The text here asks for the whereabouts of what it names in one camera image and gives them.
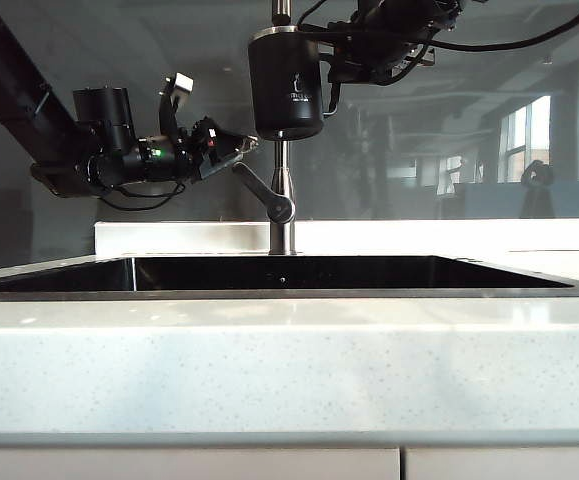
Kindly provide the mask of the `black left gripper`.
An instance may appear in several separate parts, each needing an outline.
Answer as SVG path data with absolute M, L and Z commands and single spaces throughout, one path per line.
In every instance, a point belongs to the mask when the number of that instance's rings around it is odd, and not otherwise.
M 254 151 L 259 143 L 257 136 L 223 130 L 212 118 L 204 117 L 192 128 L 188 145 L 191 157 L 188 179 L 204 181 L 232 168 L 242 158 L 242 154 Z

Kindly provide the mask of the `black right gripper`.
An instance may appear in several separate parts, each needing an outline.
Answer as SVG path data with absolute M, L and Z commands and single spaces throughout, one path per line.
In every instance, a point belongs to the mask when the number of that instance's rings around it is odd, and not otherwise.
M 331 84 L 391 85 L 421 61 L 437 34 L 435 9 L 358 9 L 349 20 L 328 23 L 333 40 L 318 40 L 329 58 Z

